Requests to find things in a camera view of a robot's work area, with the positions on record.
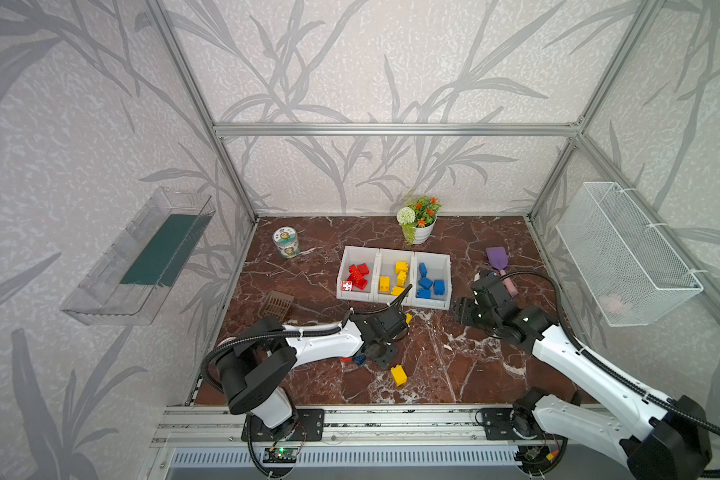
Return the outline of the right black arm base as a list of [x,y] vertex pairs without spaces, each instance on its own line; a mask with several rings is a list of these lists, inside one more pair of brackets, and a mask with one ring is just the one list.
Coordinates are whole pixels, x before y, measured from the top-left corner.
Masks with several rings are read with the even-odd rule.
[[547,395],[542,389],[531,388],[509,406],[478,409],[474,421],[483,429],[487,440],[567,443],[565,437],[543,430],[534,417],[537,403]]

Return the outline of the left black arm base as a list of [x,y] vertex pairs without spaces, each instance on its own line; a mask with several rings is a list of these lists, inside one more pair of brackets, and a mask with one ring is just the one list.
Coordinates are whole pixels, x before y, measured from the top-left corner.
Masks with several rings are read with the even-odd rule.
[[267,427],[261,419],[251,416],[246,420],[241,438],[243,441],[269,442],[322,440],[325,425],[324,409],[297,408],[295,413],[281,426]]

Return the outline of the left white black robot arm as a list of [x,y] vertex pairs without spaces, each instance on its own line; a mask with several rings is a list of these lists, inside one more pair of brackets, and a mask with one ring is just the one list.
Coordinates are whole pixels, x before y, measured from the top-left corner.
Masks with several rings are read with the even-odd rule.
[[229,411],[255,419],[276,440],[299,423],[293,401],[281,383],[295,368],[314,362],[359,357],[382,368],[397,355],[397,343],[409,327],[402,310],[411,288],[403,288],[386,306],[349,309],[344,317],[323,326],[285,325],[264,317],[237,337],[221,341],[201,361],[203,381],[226,399]]

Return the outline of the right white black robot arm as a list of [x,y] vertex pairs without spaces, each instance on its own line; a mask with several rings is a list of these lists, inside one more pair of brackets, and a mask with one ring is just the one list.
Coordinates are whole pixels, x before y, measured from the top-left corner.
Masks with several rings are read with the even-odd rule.
[[563,316],[537,306],[521,309],[508,292],[508,275],[483,274],[471,294],[454,301],[462,325],[481,329],[561,372],[596,399],[606,414],[535,389],[515,404],[522,425],[585,445],[626,467],[636,479],[720,479],[712,469],[712,436],[720,426],[704,408],[633,378],[581,343]]

